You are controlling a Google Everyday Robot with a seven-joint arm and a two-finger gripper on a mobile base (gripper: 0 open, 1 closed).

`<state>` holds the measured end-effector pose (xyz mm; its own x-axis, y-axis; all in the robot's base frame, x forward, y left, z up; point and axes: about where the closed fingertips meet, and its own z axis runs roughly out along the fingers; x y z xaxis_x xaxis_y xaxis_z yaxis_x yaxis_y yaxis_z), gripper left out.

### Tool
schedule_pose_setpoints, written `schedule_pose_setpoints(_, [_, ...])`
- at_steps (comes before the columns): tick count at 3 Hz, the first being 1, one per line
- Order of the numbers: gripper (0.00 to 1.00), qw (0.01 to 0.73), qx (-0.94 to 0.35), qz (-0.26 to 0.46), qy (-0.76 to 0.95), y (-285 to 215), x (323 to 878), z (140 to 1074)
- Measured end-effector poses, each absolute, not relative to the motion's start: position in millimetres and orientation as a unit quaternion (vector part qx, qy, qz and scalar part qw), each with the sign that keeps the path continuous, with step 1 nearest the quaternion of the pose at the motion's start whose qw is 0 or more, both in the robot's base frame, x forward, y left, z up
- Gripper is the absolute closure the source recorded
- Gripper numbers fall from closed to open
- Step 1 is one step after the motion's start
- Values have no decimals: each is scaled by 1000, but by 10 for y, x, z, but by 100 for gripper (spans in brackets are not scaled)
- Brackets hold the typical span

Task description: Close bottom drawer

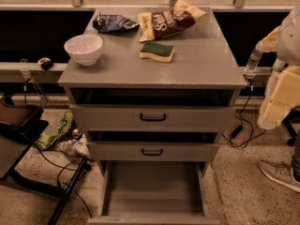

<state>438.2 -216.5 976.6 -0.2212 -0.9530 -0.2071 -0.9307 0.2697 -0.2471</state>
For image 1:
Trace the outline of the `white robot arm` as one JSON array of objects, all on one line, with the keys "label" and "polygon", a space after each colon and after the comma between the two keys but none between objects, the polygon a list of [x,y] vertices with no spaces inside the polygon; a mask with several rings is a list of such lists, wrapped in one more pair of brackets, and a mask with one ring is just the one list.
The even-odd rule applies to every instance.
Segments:
[{"label": "white robot arm", "polygon": [[260,128],[274,129],[300,102],[300,7],[260,40],[256,49],[277,53],[258,118]]}]

